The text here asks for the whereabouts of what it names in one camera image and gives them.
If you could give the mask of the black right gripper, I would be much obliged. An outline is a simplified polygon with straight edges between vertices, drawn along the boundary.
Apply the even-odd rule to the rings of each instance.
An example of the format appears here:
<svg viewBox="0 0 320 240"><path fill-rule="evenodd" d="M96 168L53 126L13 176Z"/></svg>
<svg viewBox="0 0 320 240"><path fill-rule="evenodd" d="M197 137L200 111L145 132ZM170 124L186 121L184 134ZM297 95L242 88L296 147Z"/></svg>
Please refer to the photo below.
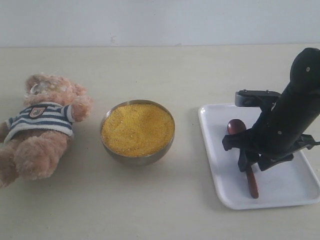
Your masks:
<svg viewBox="0 0 320 240"><path fill-rule="evenodd" d="M237 162L240 172L245 172L256 162L264 172L291 160L295 152L320 144L305 134L319 115L318 90L299 93L288 85L271 108L261 110L251 128L224 136L222 145L225 151L240 149Z"/></svg>

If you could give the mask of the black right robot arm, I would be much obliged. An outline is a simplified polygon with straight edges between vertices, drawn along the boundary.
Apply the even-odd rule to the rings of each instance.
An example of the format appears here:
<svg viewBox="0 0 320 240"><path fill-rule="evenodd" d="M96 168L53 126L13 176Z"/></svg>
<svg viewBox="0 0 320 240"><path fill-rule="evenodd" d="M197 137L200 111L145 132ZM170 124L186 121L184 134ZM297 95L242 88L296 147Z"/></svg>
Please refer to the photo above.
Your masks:
<svg viewBox="0 0 320 240"><path fill-rule="evenodd" d="M240 172L253 164L266 171L293 160L295 152L318 146L305 130L320 115L320 50L307 47L295 57L282 93L243 89L235 93L234 104L261 110L251 128L222 139L225 151L240 150Z"/></svg>

